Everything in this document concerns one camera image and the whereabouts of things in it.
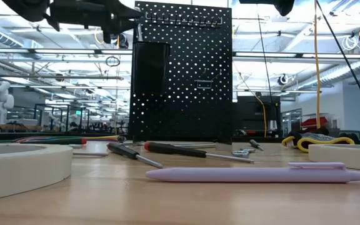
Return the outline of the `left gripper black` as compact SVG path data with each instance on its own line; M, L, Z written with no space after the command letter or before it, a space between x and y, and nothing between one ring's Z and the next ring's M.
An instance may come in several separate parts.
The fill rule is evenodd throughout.
M140 10L127 7L120 0L54 0L45 19L57 31L60 31L61 23L82 25L85 29L89 26L103 27L103 41L110 43L111 35L120 35L139 24L132 20L113 20L116 12L118 19L143 16Z

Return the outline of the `short black precision screwdriver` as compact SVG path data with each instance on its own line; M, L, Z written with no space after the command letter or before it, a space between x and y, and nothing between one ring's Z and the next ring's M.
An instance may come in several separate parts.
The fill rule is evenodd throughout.
M249 140L249 143L250 143L250 145L251 145L252 147L254 147L254 148L256 148L256 149L258 149L258 150L260 150L260 151L264 151L263 147L262 147L258 142L256 142L255 140L250 139L250 140Z

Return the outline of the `silver half-inch combination wrench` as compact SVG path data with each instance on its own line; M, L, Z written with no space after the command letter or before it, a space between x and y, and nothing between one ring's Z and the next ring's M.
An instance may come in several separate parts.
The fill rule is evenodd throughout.
M240 158L249 158L251 153L255 153L256 150L254 148L240 148L237 151L232 151L231 154Z

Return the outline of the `lilac plastic pen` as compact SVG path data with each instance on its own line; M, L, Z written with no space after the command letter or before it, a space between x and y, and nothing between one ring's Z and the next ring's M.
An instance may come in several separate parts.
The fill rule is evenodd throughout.
M349 183L360 181L360 171L341 162L290 162L288 167L172 167L148 171L146 177L197 183Z

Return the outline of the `black pegboard bin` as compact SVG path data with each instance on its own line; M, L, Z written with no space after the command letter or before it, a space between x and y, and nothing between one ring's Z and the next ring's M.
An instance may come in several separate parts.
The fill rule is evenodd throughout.
M132 83L134 94L162 94L171 45L138 41L133 45Z

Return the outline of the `black slanted stand pole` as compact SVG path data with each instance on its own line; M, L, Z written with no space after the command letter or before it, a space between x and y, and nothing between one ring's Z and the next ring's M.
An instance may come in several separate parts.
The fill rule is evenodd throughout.
M347 58L347 56L346 56L346 54L345 54L345 52L344 52L341 44L339 43L339 41L338 41L338 39L337 39L337 37L336 37L336 34L335 34L335 32L333 31L333 29L332 29L332 27L331 27L331 25L330 25L330 23L329 23L326 15L325 15L324 11L323 11L320 3L319 3L319 0L314 0L314 8L315 8L315 13L317 12L317 10L318 10L318 8L319 8L319 10L320 10L320 12L321 12L321 14L322 14L322 17L323 17L326 25L328 26L328 28L329 28L329 30L330 30L330 32L331 32L331 34L332 34L332 36L333 36L333 38L334 38L334 40L335 40L335 42L336 42L336 44L337 44L340 52L341 52L341 55L342 55L343 59L345 60L345 62L346 62L346 64L347 64L347 67L349 68L349 71L350 71L352 77L354 78L354 80L356 81L356 84L357 84L358 89L359 89L359 91L360 91L360 82L358 81L358 78L357 78L357 76L356 76L356 73L354 72L354 69L353 69L353 67L351 66L351 63L349 62L349 59Z

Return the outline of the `black background cabinet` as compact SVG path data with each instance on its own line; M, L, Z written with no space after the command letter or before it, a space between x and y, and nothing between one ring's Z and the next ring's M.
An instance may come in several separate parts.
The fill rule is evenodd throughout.
M263 137L280 136L281 102L279 96L238 96L232 103L234 134Z

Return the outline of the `black metal pegboard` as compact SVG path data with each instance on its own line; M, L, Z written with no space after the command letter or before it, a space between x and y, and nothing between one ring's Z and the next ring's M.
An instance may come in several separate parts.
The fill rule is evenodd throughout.
M129 135L195 136L222 139L232 136L232 24L225 7L136 1L141 10L143 41L171 45L162 94L134 94L131 89ZM149 23L145 13L222 17L220 28ZM222 70L211 89L197 89L195 80L207 69L211 78Z

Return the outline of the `red background bin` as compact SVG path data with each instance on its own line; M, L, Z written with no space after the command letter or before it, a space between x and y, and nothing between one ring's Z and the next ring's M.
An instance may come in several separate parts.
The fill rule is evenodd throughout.
M328 120L324 116L319 118L320 126L324 126L327 122ZM309 118L301 123L301 127L307 129L316 129L317 124L318 123L316 121L316 118Z

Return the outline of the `black glove yellow trim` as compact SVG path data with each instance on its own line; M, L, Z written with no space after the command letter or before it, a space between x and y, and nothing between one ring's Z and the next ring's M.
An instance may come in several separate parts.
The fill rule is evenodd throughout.
M356 144L358 141L359 138L356 134L341 133L338 137L331 137L327 128L320 127L313 132L309 130L290 132L281 144L284 147L308 153L311 144Z

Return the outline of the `white masking tape roll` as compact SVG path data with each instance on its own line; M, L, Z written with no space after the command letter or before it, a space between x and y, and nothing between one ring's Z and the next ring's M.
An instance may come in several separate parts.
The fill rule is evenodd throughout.
M360 169L360 144L312 144L309 160L344 163L347 168Z
M57 144L0 144L0 198L56 184L71 175L73 149Z

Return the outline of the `silver pegboard tool rail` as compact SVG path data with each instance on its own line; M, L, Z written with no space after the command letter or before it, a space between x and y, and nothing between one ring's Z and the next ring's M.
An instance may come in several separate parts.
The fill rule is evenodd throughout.
M164 12L146 12L145 20L151 24L196 26L200 28L220 28L224 24L222 17L192 16L188 14L169 14Z

